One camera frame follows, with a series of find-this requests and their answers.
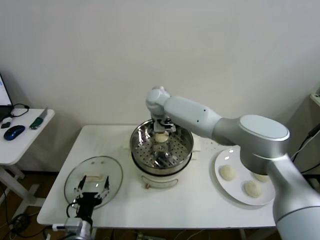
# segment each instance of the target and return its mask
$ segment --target computer mouse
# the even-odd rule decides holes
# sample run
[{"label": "computer mouse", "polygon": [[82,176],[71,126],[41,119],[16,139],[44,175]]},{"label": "computer mouse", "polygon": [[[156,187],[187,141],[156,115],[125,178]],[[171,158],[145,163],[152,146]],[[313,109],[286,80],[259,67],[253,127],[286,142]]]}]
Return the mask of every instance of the computer mouse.
[{"label": "computer mouse", "polygon": [[15,139],[17,136],[19,136],[25,129],[26,127],[22,125],[16,125],[16,126],[10,127],[4,133],[3,137],[5,140],[11,141]]}]

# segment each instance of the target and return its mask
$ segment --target electric cord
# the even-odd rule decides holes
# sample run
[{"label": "electric cord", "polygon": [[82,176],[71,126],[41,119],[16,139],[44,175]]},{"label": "electric cord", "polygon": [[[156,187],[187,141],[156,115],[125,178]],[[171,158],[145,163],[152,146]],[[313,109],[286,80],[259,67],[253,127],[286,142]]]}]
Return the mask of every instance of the electric cord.
[{"label": "electric cord", "polygon": [[301,173],[304,174],[304,173],[309,172],[310,170],[313,170],[313,169],[315,169],[315,168],[317,168],[319,166],[320,166],[320,163],[318,163],[317,165],[315,165],[315,166],[313,166],[313,167],[311,167],[311,168],[309,168],[307,170],[302,171]]},{"label": "electric cord", "polygon": [[39,231],[39,232],[37,232],[35,234],[29,235],[29,236],[21,235],[20,233],[22,233],[29,226],[30,217],[35,216],[36,214],[38,214],[38,212],[32,214],[31,216],[22,213],[22,214],[19,214],[19,215],[15,216],[11,221],[9,221],[7,194],[6,194],[6,190],[5,190],[4,186],[3,186],[3,184],[1,182],[0,182],[0,187],[2,188],[3,195],[4,195],[5,220],[6,220],[6,224],[10,228],[10,231],[3,237],[2,240],[4,240],[8,235],[10,237],[11,233],[16,234],[20,238],[24,238],[24,239],[33,238],[33,237],[41,234],[45,229],[51,228],[50,226],[46,226],[41,231]]},{"label": "electric cord", "polygon": [[186,240],[190,240],[191,238],[193,238],[195,235],[198,235],[199,233],[203,232],[204,229],[197,231],[196,233],[192,234],[190,237],[188,237]]},{"label": "electric cord", "polygon": [[110,236],[110,240],[116,239],[116,238],[114,237],[114,234],[115,234],[115,229],[112,229],[111,236]]},{"label": "electric cord", "polygon": [[292,157],[291,157],[292,161],[293,161],[293,158],[294,158],[295,156],[297,156],[297,154],[300,153],[300,152],[308,145],[308,143],[310,143],[319,133],[320,133],[320,130],[318,130],[314,136],[312,136],[311,138],[309,138],[309,140],[307,140],[307,141],[305,142],[305,144],[302,144],[302,147],[292,155]]},{"label": "electric cord", "polygon": [[68,206],[66,207],[65,213],[66,213],[66,215],[67,215],[68,218],[70,218],[69,208],[70,208],[72,205],[74,205],[74,204],[78,204],[78,203],[75,201],[75,202],[69,203]]},{"label": "electric cord", "polygon": [[298,156],[298,154],[299,154],[299,151],[301,150],[301,148],[304,146],[305,142],[306,142],[309,138],[311,138],[311,136],[308,135],[308,136],[303,140],[303,142],[301,143],[298,151],[297,151],[295,154],[293,154],[293,157],[291,157],[293,163],[295,162],[295,160],[296,160],[296,158],[297,158],[297,156]]},{"label": "electric cord", "polygon": [[183,234],[186,230],[183,230],[181,232],[179,232],[177,235],[175,235],[173,240],[176,240],[181,234]]},{"label": "electric cord", "polygon": [[19,114],[19,115],[13,115],[13,114],[10,113],[10,117],[11,118],[17,118],[17,117],[20,117],[20,116],[26,114],[27,112],[29,112],[30,107],[28,105],[25,105],[25,104],[22,104],[22,103],[16,103],[16,104],[13,105],[13,107],[18,106],[18,105],[23,106],[26,109],[26,111],[21,113],[21,114]]}]

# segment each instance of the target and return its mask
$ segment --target white desk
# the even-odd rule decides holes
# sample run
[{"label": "white desk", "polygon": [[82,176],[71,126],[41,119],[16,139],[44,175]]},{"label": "white desk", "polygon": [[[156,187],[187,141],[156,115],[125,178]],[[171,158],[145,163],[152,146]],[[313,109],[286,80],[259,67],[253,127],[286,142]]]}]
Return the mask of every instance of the white desk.
[{"label": "white desk", "polygon": [[[24,111],[26,111],[26,109],[16,108],[12,111],[12,113],[14,115],[19,115]],[[33,121],[43,111],[44,109],[29,109],[26,114],[19,117],[14,117],[10,127],[23,125],[25,126],[25,130],[11,141],[7,141],[3,138],[5,132],[9,128],[0,129],[0,182],[4,183],[8,187],[6,193],[8,193],[9,190],[12,190],[23,199],[14,216],[24,212],[28,206],[41,207],[44,202],[44,198],[36,198],[34,196],[34,193],[39,187],[38,184],[32,185],[30,190],[27,190],[17,181],[18,178],[23,178],[24,174],[16,166],[14,166],[14,164],[20,160],[22,155],[27,151],[29,146],[34,142],[37,136],[42,132],[48,122],[55,115],[55,112],[49,109],[41,126],[36,130],[29,130],[30,124],[33,123]],[[8,169],[10,169],[15,174],[15,177],[12,177],[1,166],[6,166]]]},{"label": "white desk", "polygon": [[192,160],[179,175],[176,186],[145,189],[136,173],[124,140],[136,126],[87,125],[82,128],[57,176],[37,221],[43,225],[64,224],[67,201],[64,184],[71,170],[94,156],[111,156],[123,169],[117,195],[92,215],[96,228],[224,229],[274,227],[272,203],[255,207],[231,199],[214,180],[210,166],[226,148],[200,139],[198,160]]}]

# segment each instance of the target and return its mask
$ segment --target cable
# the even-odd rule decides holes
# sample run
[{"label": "cable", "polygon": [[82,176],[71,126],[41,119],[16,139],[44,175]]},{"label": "cable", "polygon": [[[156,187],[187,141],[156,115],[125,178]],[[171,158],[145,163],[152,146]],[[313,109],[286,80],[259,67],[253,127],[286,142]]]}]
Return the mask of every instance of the cable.
[{"label": "cable", "polygon": [[[303,147],[303,145],[305,144],[305,142],[306,142],[309,138],[311,138],[311,136],[307,136],[307,137],[303,140],[303,142],[301,143],[298,151]],[[298,153],[299,153],[298,151],[294,154],[294,157],[293,157],[293,158],[291,157],[293,163],[295,162],[295,160],[296,160],[296,158],[297,158],[297,156],[298,156]]]},{"label": "cable", "polygon": [[114,233],[115,233],[115,229],[113,228],[111,232],[110,240],[116,239],[114,238]]},{"label": "cable", "polygon": [[307,169],[307,170],[301,171],[300,173],[301,173],[301,174],[304,174],[304,173],[309,172],[310,170],[315,169],[315,168],[317,168],[317,167],[319,167],[319,166],[320,166],[320,163],[318,163],[317,165],[315,165],[315,166],[313,166],[313,167],[311,167],[311,168],[309,168],[309,169]]},{"label": "cable", "polygon": [[313,137],[311,137],[308,141],[306,141],[305,144],[303,145],[303,147],[301,147],[298,151],[296,151],[292,155],[291,159],[293,159],[298,153],[300,153],[308,145],[308,143],[310,143],[319,133],[320,133],[320,130]]},{"label": "cable", "polygon": [[46,228],[50,228],[49,226],[46,226],[41,231],[39,231],[33,235],[30,235],[30,236],[21,235],[20,233],[23,232],[28,227],[28,225],[30,223],[30,217],[37,215],[38,212],[32,214],[31,216],[24,214],[24,213],[19,214],[19,215],[15,216],[11,221],[9,221],[8,220],[9,219],[8,218],[8,200],[7,200],[6,190],[1,182],[0,182],[0,187],[2,188],[2,191],[4,194],[5,220],[6,220],[7,225],[10,227],[10,231],[4,236],[4,238],[2,240],[4,240],[6,238],[6,236],[9,235],[10,233],[16,234],[20,238],[24,238],[24,239],[33,238],[33,237],[39,235],[40,233],[42,233]]},{"label": "cable", "polygon": [[200,231],[197,231],[196,233],[194,233],[194,234],[192,234],[190,237],[188,237],[186,240],[190,240],[192,237],[194,237],[195,235],[197,235],[197,234],[199,234],[199,233],[201,233],[201,232],[203,232],[204,231],[204,229],[202,229],[202,230],[200,230]]},{"label": "cable", "polygon": [[17,234],[16,234],[14,237],[12,237],[11,234],[12,234],[12,231],[9,233],[9,239],[10,239],[10,240],[15,240],[16,237],[17,237]]},{"label": "cable", "polygon": [[33,235],[30,235],[30,236],[23,236],[23,235],[20,235],[19,233],[16,232],[16,234],[20,237],[20,238],[23,238],[23,239],[29,239],[29,238],[33,238],[39,234],[41,234],[46,228],[49,228],[48,226],[45,226],[43,229],[41,229],[41,231],[33,234]]},{"label": "cable", "polygon": [[74,204],[78,204],[78,203],[75,201],[75,202],[69,203],[68,206],[66,207],[65,213],[66,213],[66,215],[67,215],[68,218],[70,218],[69,208],[70,208],[72,205],[74,205]]},{"label": "cable", "polygon": [[67,238],[69,238],[69,237],[71,237],[71,236],[74,236],[74,235],[76,235],[74,232],[72,232],[72,233],[69,233],[68,235],[66,235],[66,236],[64,236],[64,237],[61,237],[61,238],[59,238],[59,239],[57,239],[57,240],[63,240],[63,239],[67,239]]},{"label": "cable", "polygon": [[17,117],[20,117],[20,116],[26,114],[27,112],[29,112],[29,108],[30,108],[30,107],[29,107],[28,105],[25,105],[25,104],[22,104],[22,103],[16,103],[16,104],[13,105],[13,107],[15,107],[15,106],[17,106],[17,105],[24,106],[24,108],[26,109],[26,111],[23,112],[23,113],[21,113],[21,114],[19,114],[19,115],[13,115],[13,114],[10,113],[10,117],[11,117],[11,118],[17,118]]},{"label": "cable", "polygon": [[173,240],[176,240],[182,233],[184,233],[186,230],[183,230],[181,232],[179,232],[177,235],[175,235]]}]

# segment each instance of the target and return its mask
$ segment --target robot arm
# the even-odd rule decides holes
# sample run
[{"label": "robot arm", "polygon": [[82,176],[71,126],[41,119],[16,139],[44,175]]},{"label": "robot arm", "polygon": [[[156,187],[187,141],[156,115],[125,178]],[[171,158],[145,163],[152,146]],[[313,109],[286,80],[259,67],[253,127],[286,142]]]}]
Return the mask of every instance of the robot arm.
[{"label": "robot arm", "polygon": [[250,171],[269,175],[276,190],[273,217],[284,240],[319,239],[320,197],[287,154],[289,130],[272,119],[245,115],[223,118],[213,110],[154,88],[146,105],[155,132],[174,132],[179,125],[221,145],[239,145],[240,159]]}]

